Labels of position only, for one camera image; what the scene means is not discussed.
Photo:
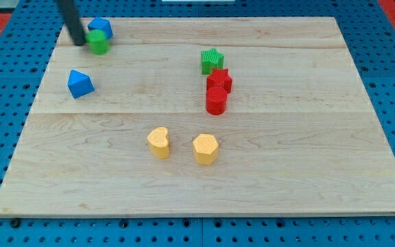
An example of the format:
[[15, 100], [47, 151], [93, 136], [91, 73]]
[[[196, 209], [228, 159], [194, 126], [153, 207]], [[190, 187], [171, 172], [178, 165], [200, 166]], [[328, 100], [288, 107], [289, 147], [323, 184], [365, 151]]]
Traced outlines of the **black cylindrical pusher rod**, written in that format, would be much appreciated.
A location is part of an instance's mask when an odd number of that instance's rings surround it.
[[79, 13], [74, 0], [56, 0], [56, 5], [61, 13], [64, 24], [70, 34], [75, 46], [82, 46], [86, 43], [85, 31], [79, 17]]

